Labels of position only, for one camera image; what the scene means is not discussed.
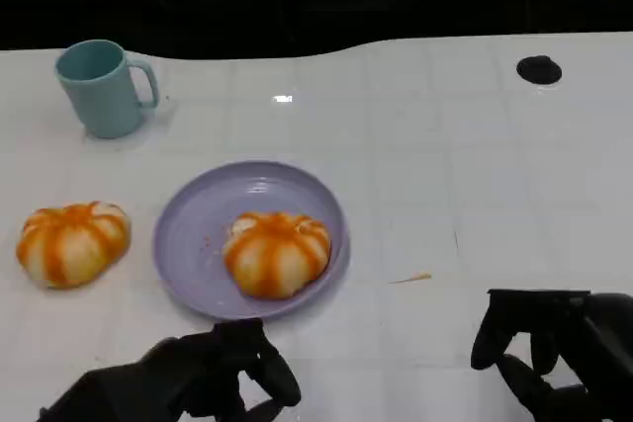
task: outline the orange and white pumpkin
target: orange and white pumpkin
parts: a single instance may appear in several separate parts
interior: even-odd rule
[[[248,212],[229,230],[228,271],[248,295],[288,298],[327,267],[329,235],[309,216]]]
[[[94,280],[123,256],[130,234],[130,221],[116,205],[37,210],[24,225],[16,254],[38,284],[66,289]]]

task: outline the teal mug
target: teal mug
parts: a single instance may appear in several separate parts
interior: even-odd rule
[[[130,68],[140,68],[149,80],[152,100],[138,99]],[[57,59],[55,74],[79,120],[100,138],[117,138],[143,122],[143,109],[158,105],[158,84],[151,66],[127,59],[126,52],[107,40],[74,44]]]

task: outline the purple plate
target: purple plate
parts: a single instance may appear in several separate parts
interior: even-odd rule
[[[232,222],[247,211],[304,213],[320,220],[331,239],[325,272],[291,298],[242,294],[225,267],[222,248]],[[154,262],[172,294],[222,319],[288,312],[338,280],[349,265],[349,233],[332,192],[309,173],[276,162],[231,163],[199,176],[167,204],[154,230]]]

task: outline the white tiled surface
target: white tiled surface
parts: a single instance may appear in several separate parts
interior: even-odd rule
[[[169,197],[246,158],[316,173],[339,196],[352,265],[327,300],[269,324],[305,400],[281,421],[528,421],[469,369],[486,289],[633,293],[633,35],[379,42],[274,60],[148,58],[163,96],[137,133],[85,135],[56,51],[0,54],[0,406],[30,421],[82,372],[211,321],[167,296],[149,241]],[[560,84],[515,73],[549,54]],[[147,95],[147,85],[139,88]],[[292,95],[292,103],[273,96]],[[14,248],[30,211],[112,200],[133,246],[94,285],[33,287]],[[388,282],[430,271],[433,279]],[[513,351],[527,355],[525,340]],[[573,380],[569,370],[553,374]],[[246,399],[261,393],[246,385]]]

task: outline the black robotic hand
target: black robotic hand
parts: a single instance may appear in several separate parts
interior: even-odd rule
[[[248,411],[239,395],[242,371],[271,397]],[[174,422],[183,412],[219,422],[270,422],[300,400],[299,385],[261,320],[241,320],[163,340],[137,363],[85,374],[42,410],[40,422]]]
[[[492,290],[471,366],[497,365],[537,422],[633,420],[633,298],[568,291]],[[531,335],[533,369],[506,355],[519,332]],[[541,376],[561,356],[583,384],[553,388]]]

